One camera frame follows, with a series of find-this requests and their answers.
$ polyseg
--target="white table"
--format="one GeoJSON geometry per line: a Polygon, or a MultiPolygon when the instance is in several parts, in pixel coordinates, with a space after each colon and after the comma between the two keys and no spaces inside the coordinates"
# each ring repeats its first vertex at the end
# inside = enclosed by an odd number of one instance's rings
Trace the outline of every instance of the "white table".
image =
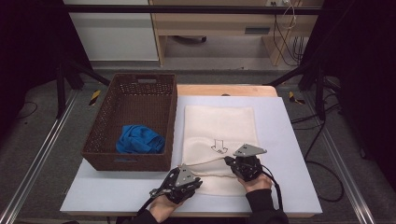
{"type": "MultiPolygon", "coordinates": [[[[311,217],[321,208],[302,152],[279,97],[179,96],[172,167],[181,163],[185,105],[252,106],[260,146],[268,150],[261,161],[274,174],[289,217],[311,217]]],[[[98,172],[83,160],[61,211],[70,215],[134,215],[158,188],[167,172],[98,172]]],[[[273,189],[275,207],[276,191],[273,189]]],[[[233,217],[250,213],[245,197],[195,194],[174,217],[233,217]]]]}

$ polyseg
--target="black pole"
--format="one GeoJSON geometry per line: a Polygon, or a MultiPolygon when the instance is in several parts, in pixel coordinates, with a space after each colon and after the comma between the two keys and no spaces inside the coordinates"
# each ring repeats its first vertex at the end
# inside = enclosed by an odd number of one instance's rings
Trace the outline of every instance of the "black pole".
{"type": "Polygon", "coordinates": [[[323,83],[324,83],[324,75],[322,64],[318,65],[318,74],[317,74],[317,86],[315,93],[315,110],[318,113],[318,116],[321,120],[326,119],[326,112],[324,110],[324,100],[323,100],[323,83]]]}
{"type": "Polygon", "coordinates": [[[269,15],[333,15],[337,8],[321,7],[234,7],[234,6],[145,6],[145,5],[42,5],[43,9],[84,13],[182,13],[182,14],[269,14],[269,15]]]}

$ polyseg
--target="hand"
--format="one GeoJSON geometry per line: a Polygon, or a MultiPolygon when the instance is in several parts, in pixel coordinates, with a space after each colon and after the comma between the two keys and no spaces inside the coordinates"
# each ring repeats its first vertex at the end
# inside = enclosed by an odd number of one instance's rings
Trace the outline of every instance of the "hand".
{"type": "Polygon", "coordinates": [[[248,182],[245,182],[241,178],[238,178],[238,181],[244,186],[247,193],[256,189],[270,189],[272,186],[271,179],[266,175],[259,175],[256,179],[248,182]]]}
{"type": "Polygon", "coordinates": [[[183,203],[172,203],[165,195],[161,195],[151,203],[149,211],[154,216],[155,220],[161,223],[169,218],[169,216],[182,204],[183,203]]]}

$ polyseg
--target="table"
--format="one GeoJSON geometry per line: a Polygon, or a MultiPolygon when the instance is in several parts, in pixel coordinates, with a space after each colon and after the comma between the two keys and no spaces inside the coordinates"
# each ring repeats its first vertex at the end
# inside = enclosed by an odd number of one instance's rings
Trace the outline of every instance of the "table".
{"type": "MultiPolygon", "coordinates": [[[[321,213],[286,108],[282,99],[276,97],[273,87],[178,85],[177,89],[179,97],[172,167],[181,162],[182,108],[185,105],[253,106],[260,144],[269,150],[262,155],[261,161],[271,169],[282,189],[285,213],[289,217],[312,217],[321,213]],[[223,93],[232,96],[219,96],[223,93]]],[[[158,188],[166,175],[167,172],[97,172],[83,160],[61,212],[113,217],[134,215],[149,198],[149,191],[158,188]]],[[[274,190],[273,197],[277,207],[274,190]]],[[[173,217],[242,217],[250,213],[245,197],[195,194],[176,210],[173,217]]]]}

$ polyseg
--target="black cable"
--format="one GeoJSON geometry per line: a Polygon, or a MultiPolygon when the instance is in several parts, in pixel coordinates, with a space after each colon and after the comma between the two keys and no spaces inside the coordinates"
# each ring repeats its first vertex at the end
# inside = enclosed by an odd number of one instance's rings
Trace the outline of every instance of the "black cable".
{"type": "Polygon", "coordinates": [[[279,209],[283,210],[282,193],[280,192],[280,186],[277,184],[277,182],[276,182],[273,174],[271,173],[271,171],[267,167],[265,167],[264,165],[262,165],[262,167],[264,167],[270,173],[270,175],[269,175],[266,172],[262,171],[262,173],[264,175],[266,175],[268,178],[270,178],[274,182],[274,187],[276,189],[277,203],[279,205],[279,209]]]}
{"type": "Polygon", "coordinates": [[[38,109],[38,105],[35,102],[27,101],[27,102],[25,102],[25,104],[33,104],[33,105],[35,105],[35,109],[33,109],[33,111],[30,112],[28,115],[17,117],[16,119],[25,119],[25,118],[33,115],[38,109]]]}
{"type": "MultiPolygon", "coordinates": [[[[333,110],[334,108],[338,107],[339,105],[340,105],[340,104],[335,104],[335,105],[329,106],[327,109],[325,109],[325,112],[329,112],[329,111],[333,110]]],[[[291,123],[291,124],[300,123],[300,122],[303,122],[303,121],[312,119],[312,118],[316,117],[317,115],[318,115],[318,114],[313,114],[313,115],[310,115],[310,116],[307,116],[307,117],[292,119],[292,120],[290,121],[290,123],[291,123]]]]}
{"type": "Polygon", "coordinates": [[[319,127],[321,124],[312,126],[310,128],[293,128],[293,130],[312,130],[312,129],[316,129],[317,127],[319,127]]]}
{"type": "Polygon", "coordinates": [[[279,26],[277,25],[277,18],[276,18],[276,15],[274,15],[274,17],[275,17],[275,21],[274,21],[273,38],[274,38],[275,47],[276,47],[276,49],[279,51],[279,54],[280,54],[280,56],[282,57],[283,62],[284,62],[285,64],[287,64],[288,66],[297,66],[298,64],[289,64],[289,63],[287,63],[286,60],[285,60],[285,57],[283,56],[282,51],[281,51],[281,50],[279,49],[279,47],[277,46],[277,43],[276,43],[276,40],[275,40],[275,30],[276,30],[276,28],[277,28],[277,30],[278,30],[280,36],[282,37],[283,43],[286,45],[286,49],[288,50],[288,52],[289,52],[291,58],[297,63],[297,61],[294,59],[293,55],[291,54],[291,52],[290,52],[290,50],[289,50],[289,47],[288,47],[288,44],[286,43],[285,37],[283,37],[282,32],[280,32],[279,26]]]}
{"type": "MultiPolygon", "coordinates": [[[[157,188],[157,192],[158,192],[158,190],[161,190],[163,188],[163,186],[166,182],[165,180],[167,180],[171,175],[173,175],[173,173],[169,172],[168,175],[166,176],[166,178],[161,183],[160,187],[157,188]]],[[[136,215],[137,216],[141,215],[146,210],[146,208],[149,206],[149,204],[151,204],[153,201],[154,201],[154,198],[152,198],[150,195],[149,199],[143,204],[143,206],[139,209],[139,211],[137,211],[136,215]]]]}
{"type": "Polygon", "coordinates": [[[323,165],[323,164],[321,164],[321,163],[319,163],[319,162],[316,162],[316,161],[305,161],[305,163],[315,164],[315,165],[317,165],[317,166],[319,166],[319,167],[325,169],[326,171],[328,171],[329,173],[331,173],[331,174],[337,179],[337,181],[340,183],[340,186],[341,186],[341,193],[340,193],[340,195],[339,195],[336,199],[327,199],[327,198],[324,198],[324,197],[322,197],[322,196],[320,195],[320,193],[317,191],[318,198],[320,198],[320,199],[323,200],[323,201],[329,202],[329,203],[338,203],[338,202],[340,202],[340,201],[343,199],[344,194],[345,194],[344,184],[343,184],[343,182],[341,181],[340,177],[338,177],[338,175],[337,175],[333,170],[331,170],[329,167],[327,167],[327,166],[325,166],[325,165],[323,165]]]}
{"type": "MultiPolygon", "coordinates": [[[[330,96],[333,96],[333,95],[334,95],[334,94],[329,94],[329,95],[327,95],[324,99],[327,99],[327,98],[329,98],[330,96]]],[[[332,110],[333,108],[336,108],[337,106],[339,106],[339,104],[332,105],[332,106],[330,106],[329,108],[327,108],[325,111],[326,111],[326,112],[327,112],[327,111],[330,111],[330,110],[332,110]]],[[[314,146],[314,144],[317,142],[318,137],[320,136],[320,133],[322,132],[325,123],[326,123],[326,119],[323,120],[323,123],[319,124],[320,129],[319,129],[319,131],[317,132],[317,134],[315,135],[315,138],[312,140],[312,143],[311,143],[311,145],[309,146],[308,150],[306,151],[306,153],[305,153],[305,155],[304,155],[304,161],[305,161],[305,163],[315,164],[315,165],[317,165],[317,166],[319,166],[319,167],[325,169],[326,171],[328,171],[330,174],[332,174],[332,175],[337,179],[337,181],[339,182],[339,184],[340,184],[340,186],[341,186],[341,193],[340,193],[340,195],[339,195],[336,199],[324,198],[324,197],[322,197],[322,196],[320,195],[320,193],[318,192],[318,190],[315,189],[315,191],[317,192],[317,195],[318,195],[318,198],[319,198],[319,199],[321,199],[321,200],[323,200],[323,201],[326,201],[326,202],[329,202],[329,203],[337,203],[337,202],[340,202],[340,201],[342,200],[342,198],[344,197],[344,194],[345,194],[344,184],[343,184],[343,182],[341,181],[341,179],[340,179],[340,178],[338,177],[338,175],[337,175],[334,171],[332,171],[329,167],[327,167],[327,166],[325,166],[325,165],[323,165],[323,164],[321,164],[321,163],[319,163],[319,162],[316,162],[316,161],[309,161],[309,160],[307,159],[309,153],[311,152],[311,150],[312,150],[312,148],[313,148],[313,146],[314,146]]]]}
{"type": "Polygon", "coordinates": [[[319,137],[321,131],[322,131],[323,128],[324,128],[324,124],[325,124],[325,123],[326,123],[326,120],[323,120],[323,123],[320,124],[321,126],[320,126],[319,131],[317,132],[317,135],[315,135],[314,140],[312,141],[311,145],[309,146],[308,150],[306,151],[306,153],[305,153],[305,155],[304,155],[304,161],[306,161],[306,158],[308,157],[309,153],[311,152],[311,150],[312,150],[312,148],[313,148],[315,142],[317,141],[317,139],[318,139],[318,137],[319,137]]]}
{"type": "Polygon", "coordinates": [[[298,36],[295,36],[294,37],[294,40],[293,40],[293,49],[292,49],[292,52],[293,52],[293,57],[294,58],[296,58],[296,60],[297,60],[297,64],[301,64],[301,61],[302,61],[302,59],[303,59],[303,45],[304,45],[304,38],[302,37],[302,36],[300,36],[300,43],[299,43],[299,48],[298,48],[298,50],[297,50],[297,42],[298,42],[298,36]]]}

